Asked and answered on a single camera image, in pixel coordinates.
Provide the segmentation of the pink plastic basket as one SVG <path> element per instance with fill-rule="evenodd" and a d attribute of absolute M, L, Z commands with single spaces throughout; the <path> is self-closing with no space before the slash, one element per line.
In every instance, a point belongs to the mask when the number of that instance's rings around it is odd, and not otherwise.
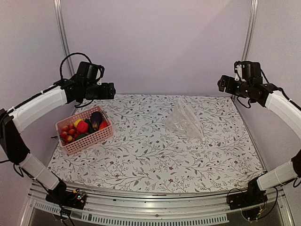
<path fill-rule="evenodd" d="M 59 145 L 63 148 L 67 154 L 74 154 L 84 148 L 92 146 L 100 141 L 104 141 L 107 138 L 112 137 L 112 122 L 109 117 L 106 115 L 104 110 L 100 106 L 95 106 L 91 109 L 85 110 L 81 113 L 75 114 L 69 118 L 66 118 L 62 121 L 59 121 L 55 125 L 55 129 L 60 137 L 60 133 L 63 131 L 63 127 L 69 125 L 72 122 L 75 122 L 78 119 L 88 119 L 92 113 L 99 111 L 103 115 L 103 120 L 107 122 L 108 126 L 104 129 L 98 130 L 97 132 L 92 133 L 91 135 L 86 135 L 83 138 L 80 138 L 77 141 L 73 141 L 70 144 L 66 144 L 62 138 L 59 138 Z"/>

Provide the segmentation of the purple toy eggplant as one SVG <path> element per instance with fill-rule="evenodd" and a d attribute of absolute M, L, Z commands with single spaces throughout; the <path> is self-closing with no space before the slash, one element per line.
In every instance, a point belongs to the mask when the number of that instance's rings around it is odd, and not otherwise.
<path fill-rule="evenodd" d="M 93 112 L 90 117 L 90 122 L 94 131 L 99 130 L 99 126 L 103 121 L 102 113 L 99 111 Z"/>

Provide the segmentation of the red toy pepper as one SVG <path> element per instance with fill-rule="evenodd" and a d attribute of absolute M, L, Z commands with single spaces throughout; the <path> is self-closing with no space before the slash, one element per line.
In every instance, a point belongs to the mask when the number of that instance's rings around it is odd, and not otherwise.
<path fill-rule="evenodd" d="M 89 125 L 85 121 L 80 121 L 77 124 L 77 131 L 79 133 L 86 133 L 89 129 Z"/>

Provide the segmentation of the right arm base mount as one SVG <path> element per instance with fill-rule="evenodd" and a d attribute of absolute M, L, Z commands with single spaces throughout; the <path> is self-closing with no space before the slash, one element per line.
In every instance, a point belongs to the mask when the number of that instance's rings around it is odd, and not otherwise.
<path fill-rule="evenodd" d="M 243 218 L 247 221 L 259 220 L 266 210 L 267 201 L 265 192 L 243 192 L 238 188 L 231 189 L 226 197 L 230 210 L 241 210 Z"/>

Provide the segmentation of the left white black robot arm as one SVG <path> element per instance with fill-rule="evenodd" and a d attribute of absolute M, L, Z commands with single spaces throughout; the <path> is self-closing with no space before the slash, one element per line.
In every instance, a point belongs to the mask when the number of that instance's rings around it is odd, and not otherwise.
<path fill-rule="evenodd" d="M 8 161 L 20 166 L 34 179 L 52 191 L 52 197 L 59 204 L 66 204 L 70 194 L 66 185 L 46 166 L 30 153 L 21 133 L 37 119 L 50 111 L 73 101 L 113 99 L 116 90 L 113 83 L 84 85 L 62 79 L 48 89 L 32 96 L 20 106 L 0 111 L 0 145 Z"/>

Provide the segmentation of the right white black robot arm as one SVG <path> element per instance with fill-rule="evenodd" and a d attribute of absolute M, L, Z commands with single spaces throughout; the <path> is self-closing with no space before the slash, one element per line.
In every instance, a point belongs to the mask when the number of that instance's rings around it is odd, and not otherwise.
<path fill-rule="evenodd" d="M 287 97 L 283 89 L 272 83 L 253 84 L 251 80 L 236 80 L 227 75 L 223 75 L 217 85 L 220 92 L 259 103 L 284 121 L 297 137 L 301 137 L 301 109 Z M 248 183 L 247 192 L 243 195 L 243 201 L 247 205 L 254 205 L 261 198 L 261 192 L 300 177 L 301 153 L 298 152 L 290 161 L 252 179 Z"/>

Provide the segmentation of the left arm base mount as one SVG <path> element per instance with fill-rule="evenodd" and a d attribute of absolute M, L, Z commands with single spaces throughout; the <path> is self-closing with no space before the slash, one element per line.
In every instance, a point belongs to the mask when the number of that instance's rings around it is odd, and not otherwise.
<path fill-rule="evenodd" d="M 63 207 L 83 210 L 86 204 L 87 194 L 78 188 L 67 191 L 65 187 L 56 187 L 54 190 L 48 190 L 46 201 L 58 204 Z"/>

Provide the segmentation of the clear zip top bag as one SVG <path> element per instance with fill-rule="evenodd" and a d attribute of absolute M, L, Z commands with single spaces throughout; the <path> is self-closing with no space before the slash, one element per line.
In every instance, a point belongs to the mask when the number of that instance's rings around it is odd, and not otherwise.
<path fill-rule="evenodd" d="M 193 109 L 182 98 L 175 101 L 172 112 L 168 114 L 165 120 L 165 126 L 179 136 L 202 141 L 205 139 L 204 132 Z"/>

